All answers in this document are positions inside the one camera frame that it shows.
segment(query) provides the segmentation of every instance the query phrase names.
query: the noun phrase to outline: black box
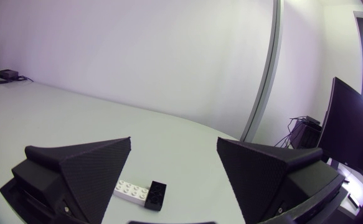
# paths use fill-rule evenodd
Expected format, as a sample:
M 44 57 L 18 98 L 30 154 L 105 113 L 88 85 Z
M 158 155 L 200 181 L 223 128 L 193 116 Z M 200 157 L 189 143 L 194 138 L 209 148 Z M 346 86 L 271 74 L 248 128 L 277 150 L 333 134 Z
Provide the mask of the black box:
M 290 137 L 294 149 L 310 149 L 317 147 L 322 127 L 306 121 L 297 121 Z
M 0 78 L 3 80 L 13 80 L 18 77 L 18 72 L 10 69 L 0 71 Z

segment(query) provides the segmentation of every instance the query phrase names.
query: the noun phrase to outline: black device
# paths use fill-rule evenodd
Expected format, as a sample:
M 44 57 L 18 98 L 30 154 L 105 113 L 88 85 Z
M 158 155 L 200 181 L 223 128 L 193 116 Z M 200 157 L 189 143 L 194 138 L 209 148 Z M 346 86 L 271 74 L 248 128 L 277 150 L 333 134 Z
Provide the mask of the black device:
M 166 184 L 152 181 L 144 207 L 160 211 L 163 206 L 164 194 L 166 193 Z
M 0 192 L 27 223 L 101 223 L 130 150 L 130 138 L 27 146 Z
M 1 70 L 0 78 L 3 80 L 16 80 L 18 78 L 18 72 L 11 69 Z
M 294 218 L 305 223 L 338 194 L 344 179 L 321 161 L 320 148 L 285 149 L 219 138 L 217 152 L 246 223 L 303 203 L 299 209 L 304 212 Z
M 291 132 L 291 145 L 294 149 L 311 149 L 317 147 L 322 127 L 320 122 L 309 116 L 297 120 Z
M 332 158 L 363 173 L 363 96 L 335 77 L 331 99 L 323 123 L 318 147 L 324 151 L 323 161 Z

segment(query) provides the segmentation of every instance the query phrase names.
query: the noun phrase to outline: monitor stand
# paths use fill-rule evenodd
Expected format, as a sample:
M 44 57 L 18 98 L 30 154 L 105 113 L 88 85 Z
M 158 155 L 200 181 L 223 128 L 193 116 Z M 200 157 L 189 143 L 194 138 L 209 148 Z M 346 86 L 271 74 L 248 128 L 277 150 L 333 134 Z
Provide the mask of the monitor stand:
M 343 180 L 344 183 L 349 183 L 350 181 L 346 180 L 346 176 L 344 175 L 343 171 L 339 169 L 339 162 L 332 159 L 331 167 L 335 169 L 340 175 L 342 175 L 345 179 Z

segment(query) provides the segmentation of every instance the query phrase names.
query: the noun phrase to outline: white table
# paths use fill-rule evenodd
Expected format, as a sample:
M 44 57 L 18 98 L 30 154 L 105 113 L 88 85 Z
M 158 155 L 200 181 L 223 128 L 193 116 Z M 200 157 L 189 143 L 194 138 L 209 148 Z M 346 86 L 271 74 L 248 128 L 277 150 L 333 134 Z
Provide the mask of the white table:
M 167 184 L 160 212 L 112 197 L 103 223 L 244 223 L 216 151 L 230 136 L 186 119 L 30 82 L 0 85 L 0 188 L 27 145 L 67 146 L 131 136 L 120 179 Z M 0 223 L 22 223 L 0 194 Z

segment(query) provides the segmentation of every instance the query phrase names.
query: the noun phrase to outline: cable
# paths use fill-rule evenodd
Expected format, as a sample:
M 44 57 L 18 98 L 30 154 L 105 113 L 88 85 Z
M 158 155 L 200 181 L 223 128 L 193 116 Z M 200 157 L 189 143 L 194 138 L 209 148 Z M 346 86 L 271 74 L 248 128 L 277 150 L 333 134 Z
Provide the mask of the cable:
M 290 137 L 291 137 L 291 135 L 292 135 L 292 133 L 291 133 L 291 129 L 290 129 L 290 125 L 291 125 L 291 123 L 292 123 L 292 121 L 293 120 L 300 120 L 300 121 L 302 121 L 303 119 L 302 118 L 305 118 L 305 116 L 299 116 L 299 117 L 295 117 L 295 118 L 289 118 L 291 121 L 289 122 L 289 124 L 288 124 L 288 131 L 289 131 L 289 134 L 288 135 L 286 135 L 285 137 L 283 137 L 280 141 L 278 141 L 276 144 L 275 144 L 275 147 L 280 143 L 280 142 L 282 142 L 282 140 L 284 140 L 283 141 L 283 143 L 281 144 L 281 146 L 280 147 L 283 147 L 284 145 L 285 145 L 285 147 L 287 147 L 288 146 L 288 142 L 289 142 L 289 140 L 290 140 Z
M 21 76 L 13 78 L 11 80 L 0 80 L 0 84 L 19 82 L 19 81 L 25 81 L 25 80 L 30 80 L 31 82 L 34 82 L 31 78 L 27 78 L 26 76 L 21 75 Z
M 295 128 L 293 128 L 292 131 L 297 130 L 302 124 L 304 123 L 300 122 L 300 124 L 298 124 Z M 300 132 L 302 132 L 302 129 L 300 129 L 299 133 L 292 139 L 292 141 L 289 142 L 289 145 L 286 146 L 287 148 L 292 145 L 292 142 L 299 136 Z

